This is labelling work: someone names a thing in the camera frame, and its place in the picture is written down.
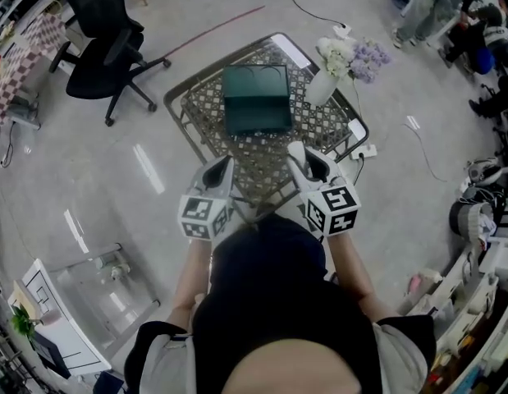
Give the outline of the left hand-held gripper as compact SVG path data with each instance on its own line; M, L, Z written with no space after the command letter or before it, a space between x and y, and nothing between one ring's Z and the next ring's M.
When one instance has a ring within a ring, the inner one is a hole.
M213 241L225 231L231 220L234 171L231 155L215 158L197 171L197 178L181 196L177 214L185 237Z

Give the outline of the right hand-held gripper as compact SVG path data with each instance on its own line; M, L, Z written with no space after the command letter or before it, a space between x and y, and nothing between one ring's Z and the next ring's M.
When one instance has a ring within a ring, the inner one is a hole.
M355 226L361 208L359 196L333 159L293 141L287 145L286 163L299 189L305 218L323 236L338 235ZM310 176L306 176L306 163Z

